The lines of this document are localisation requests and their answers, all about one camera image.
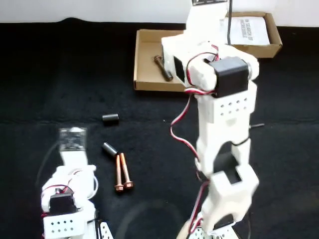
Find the cardboard box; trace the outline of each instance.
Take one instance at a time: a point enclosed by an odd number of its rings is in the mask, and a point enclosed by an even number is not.
[[[257,58],[273,58],[282,47],[282,42],[270,13],[234,12],[233,16],[261,16],[265,18],[270,45],[234,45],[239,50]],[[136,34],[134,89],[139,91],[173,91],[182,92],[185,87],[179,80],[165,81],[160,69],[153,62],[153,57],[161,55],[161,38],[182,34],[181,30],[147,30],[141,29]]]

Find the screw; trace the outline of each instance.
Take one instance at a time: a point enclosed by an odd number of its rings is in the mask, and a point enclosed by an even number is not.
[[[126,165],[125,156],[123,153],[120,154],[120,158],[121,158],[123,172],[124,172],[124,176],[125,176],[124,187],[127,189],[133,188],[134,183],[130,180],[128,167]]]
[[[117,192],[122,192],[124,186],[122,184],[122,174],[121,174],[121,161],[120,156],[116,156],[116,185],[114,186]]]
[[[167,72],[164,68],[163,62],[162,62],[162,58],[161,56],[155,56],[154,57],[154,62],[158,65],[162,75],[164,76],[166,81],[172,81],[173,76],[171,75],[170,72]]]

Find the white robot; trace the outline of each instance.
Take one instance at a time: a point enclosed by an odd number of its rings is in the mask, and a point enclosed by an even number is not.
[[[85,141],[83,128],[60,130],[64,165],[57,167],[41,194],[45,239],[113,239],[107,223],[100,223],[89,201],[98,190],[98,180],[96,166],[88,165]]]
[[[249,120],[255,108],[253,80],[259,75],[259,63],[254,56],[225,44],[219,29],[226,13],[227,0],[194,0],[184,33],[161,40],[165,70],[181,80],[185,92],[198,101],[196,150],[172,129],[171,133],[193,150],[198,171],[209,181],[200,213],[196,215],[194,208],[191,222],[184,225],[178,239],[238,238],[231,226],[243,219],[259,184],[249,164]],[[227,142],[231,142],[231,153],[217,156]]]

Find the white background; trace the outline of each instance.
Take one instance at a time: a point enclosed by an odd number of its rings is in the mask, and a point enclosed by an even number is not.
[[[184,23],[190,0],[0,0],[0,22]],[[234,11],[265,11],[278,26],[319,26],[319,0],[233,0]]]

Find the paper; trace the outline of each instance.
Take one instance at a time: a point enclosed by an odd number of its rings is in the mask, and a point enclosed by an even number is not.
[[[227,43],[228,18],[220,22],[224,41]],[[234,45],[269,45],[266,22],[263,17],[232,17],[231,44]]]

